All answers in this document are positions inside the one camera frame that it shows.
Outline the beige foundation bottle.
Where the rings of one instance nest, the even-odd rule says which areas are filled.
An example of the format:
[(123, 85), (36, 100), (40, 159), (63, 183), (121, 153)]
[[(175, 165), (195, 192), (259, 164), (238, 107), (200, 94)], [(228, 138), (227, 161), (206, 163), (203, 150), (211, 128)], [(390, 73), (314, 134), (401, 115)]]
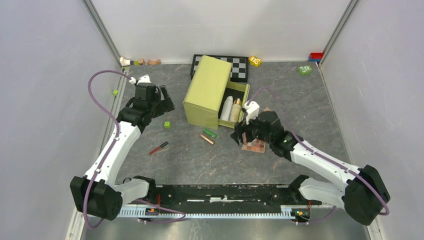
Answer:
[(239, 121), (239, 116), (240, 116), (240, 112), (241, 112), (241, 105), (242, 101), (240, 98), (237, 98), (232, 107), (231, 107), (231, 112), (229, 115), (229, 119), (228, 121), (231, 123), (237, 123)]

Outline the white bottle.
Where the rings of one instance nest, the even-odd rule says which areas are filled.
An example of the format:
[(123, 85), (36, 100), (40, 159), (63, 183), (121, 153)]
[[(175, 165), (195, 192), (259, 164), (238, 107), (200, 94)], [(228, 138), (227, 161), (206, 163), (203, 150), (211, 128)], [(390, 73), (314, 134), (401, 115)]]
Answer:
[(220, 120), (226, 121), (226, 122), (229, 121), (231, 111), (232, 111), (232, 106), (233, 106), (233, 97), (228, 96), (223, 103), (221, 114), (219, 117)]

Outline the green tube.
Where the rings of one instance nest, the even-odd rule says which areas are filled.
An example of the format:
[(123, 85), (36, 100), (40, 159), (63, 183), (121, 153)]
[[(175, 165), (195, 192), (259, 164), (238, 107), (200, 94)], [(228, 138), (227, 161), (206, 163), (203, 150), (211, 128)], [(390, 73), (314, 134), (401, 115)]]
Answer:
[(209, 136), (209, 137), (211, 137), (211, 138), (216, 138), (216, 137), (217, 137), (217, 134), (216, 134), (216, 133), (214, 133), (214, 132), (212, 132), (212, 131), (211, 131), (211, 130), (209, 130), (209, 129), (204, 128), (202, 132), (203, 132), (204, 134), (208, 135), (208, 136)]

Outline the green makeup organizer box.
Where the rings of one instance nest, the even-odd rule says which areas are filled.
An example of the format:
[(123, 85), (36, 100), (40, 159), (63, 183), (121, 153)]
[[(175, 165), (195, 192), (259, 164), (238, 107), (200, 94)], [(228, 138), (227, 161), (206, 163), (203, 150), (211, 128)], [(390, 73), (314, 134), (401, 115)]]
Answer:
[(240, 99), (243, 105), (250, 85), (231, 81), (232, 63), (202, 55), (182, 102), (187, 122), (217, 130), (219, 126), (234, 128), (235, 123), (222, 120), (221, 113), (228, 97)]

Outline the red black pencil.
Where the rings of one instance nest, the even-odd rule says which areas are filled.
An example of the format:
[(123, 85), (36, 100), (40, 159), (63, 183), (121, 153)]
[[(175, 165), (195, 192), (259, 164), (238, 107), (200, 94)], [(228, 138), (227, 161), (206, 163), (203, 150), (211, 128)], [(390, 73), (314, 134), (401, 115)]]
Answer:
[(164, 148), (165, 146), (167, 146), (169, 144), (168, 141), (162, 143), (161, 145), (159, 145), (158, 147), (156, 147), (155, 149), (151, 150), (148, 154), (152, 155), (154, 153), (156, 153), (157, 151), (161, 150), (162, 148)]

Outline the copper lipstick tube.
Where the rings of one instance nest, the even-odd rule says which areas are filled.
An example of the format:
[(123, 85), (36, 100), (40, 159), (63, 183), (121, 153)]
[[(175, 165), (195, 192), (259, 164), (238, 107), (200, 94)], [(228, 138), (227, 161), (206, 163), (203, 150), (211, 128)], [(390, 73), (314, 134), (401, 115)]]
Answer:
[(206, 141), (208, 144), (212, 146), (215, 144), (215, 142), (211, 138), (209, 138), (207, 135), (201, 133), (199, 136), (202, 140)]

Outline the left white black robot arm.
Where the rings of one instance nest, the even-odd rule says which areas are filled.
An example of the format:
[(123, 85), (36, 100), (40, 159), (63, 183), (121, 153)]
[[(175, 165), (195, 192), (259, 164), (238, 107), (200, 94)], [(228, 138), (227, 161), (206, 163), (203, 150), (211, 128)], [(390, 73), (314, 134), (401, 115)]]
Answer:
[(117, 124), (97, 160), (83, 177), (75, 176), (70, 182), (79, 212), (112, 221), (123, 206), (137, 199), (145, 204), (156, 200), (157, 190), (150, 186), (153, 179), (138, 176), (116, 184), (116, 178), (129, 150), (152, 119), (174, 109), (165, 85), (136, 85), (134, 97), (119, 111)]

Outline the eyeshadow palette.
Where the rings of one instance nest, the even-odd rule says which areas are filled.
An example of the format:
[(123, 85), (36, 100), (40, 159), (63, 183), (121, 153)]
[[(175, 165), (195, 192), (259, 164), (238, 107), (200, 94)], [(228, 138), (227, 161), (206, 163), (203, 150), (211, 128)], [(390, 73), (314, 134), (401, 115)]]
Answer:
[(254, 139), (250, 142), (247, 141), (246, 134), (242, 134), (243, 145), (241, 146), (242, 150), (251, 151), (255, 153), (265, 153), (266, 151), (266, 142), (259, 139)]

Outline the small green cube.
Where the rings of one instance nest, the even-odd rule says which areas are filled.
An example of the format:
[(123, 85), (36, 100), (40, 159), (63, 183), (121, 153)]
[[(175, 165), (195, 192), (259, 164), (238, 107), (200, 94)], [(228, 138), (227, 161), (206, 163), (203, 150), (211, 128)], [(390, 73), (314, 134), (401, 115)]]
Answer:
[(166, 129), (170, 129), (171, 128), (171, 122), (170, 121), (165, 121), (164, 122), (164, 127), (166, 128)]

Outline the wooden arch block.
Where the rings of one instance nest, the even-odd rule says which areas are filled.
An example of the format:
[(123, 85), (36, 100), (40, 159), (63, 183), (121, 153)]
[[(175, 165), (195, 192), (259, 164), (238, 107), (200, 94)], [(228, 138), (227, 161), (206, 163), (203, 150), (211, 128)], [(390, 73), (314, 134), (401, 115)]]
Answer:
[(161, 64), (161, 60), (160, 59), (155, 59), (155, 60), (147, 60), (146, 62), (148, 65), (160, 65)]

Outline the white toy piece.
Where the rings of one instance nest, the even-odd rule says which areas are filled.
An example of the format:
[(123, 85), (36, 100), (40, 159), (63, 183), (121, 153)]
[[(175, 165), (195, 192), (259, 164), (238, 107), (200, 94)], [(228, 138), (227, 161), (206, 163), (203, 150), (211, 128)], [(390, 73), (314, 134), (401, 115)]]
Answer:
[(119, 63), (122, 67), (127, 67), (127, 66), (131, 66), (133, 64), (133, 61), (129, 59), (125, 59), (124, 57), (121, 56), (119, 58)]

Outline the yellow toy block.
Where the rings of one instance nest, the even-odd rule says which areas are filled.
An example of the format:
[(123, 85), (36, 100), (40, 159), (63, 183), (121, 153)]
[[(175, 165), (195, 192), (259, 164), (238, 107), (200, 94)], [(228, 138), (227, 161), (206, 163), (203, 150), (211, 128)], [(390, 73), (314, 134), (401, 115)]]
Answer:
[(248, 61), (250, 65), (256, 68), (258, 68), (263, 62), (260, 58), (257, 58), (256, 56), (253, 56), (253, 55), (249, 57)]

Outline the green number block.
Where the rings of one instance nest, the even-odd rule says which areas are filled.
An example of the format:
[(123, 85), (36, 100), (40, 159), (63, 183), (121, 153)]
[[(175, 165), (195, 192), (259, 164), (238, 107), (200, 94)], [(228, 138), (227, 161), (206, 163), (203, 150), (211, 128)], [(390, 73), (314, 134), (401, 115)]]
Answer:
[(305, 66), (299, 66), (297, 70), (300, 75), (304, 76), (304, 75), (310, 74), (313, 71), (313, 68), (310, 65), (305, 65)]

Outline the red blue blocks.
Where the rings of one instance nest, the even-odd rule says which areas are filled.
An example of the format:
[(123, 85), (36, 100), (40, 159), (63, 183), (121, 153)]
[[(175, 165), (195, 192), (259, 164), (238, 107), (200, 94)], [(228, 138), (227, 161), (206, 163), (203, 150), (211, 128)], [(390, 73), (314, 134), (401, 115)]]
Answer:
[(308, 56), (309, 62), (320, 62), (323, 58), (324, 54), (322, 52), (311, 52)]

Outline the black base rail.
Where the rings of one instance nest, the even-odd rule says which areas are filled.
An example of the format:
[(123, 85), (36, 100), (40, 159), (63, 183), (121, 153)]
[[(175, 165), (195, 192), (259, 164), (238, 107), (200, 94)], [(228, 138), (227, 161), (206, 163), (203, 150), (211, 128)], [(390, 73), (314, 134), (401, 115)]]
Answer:
[(294, 219), (300, 210), (320, 201), (291, 195), (287, 184), (157, 185), (148, 204), (132, 202), (120, 217), (143, 220), (177, 219)]

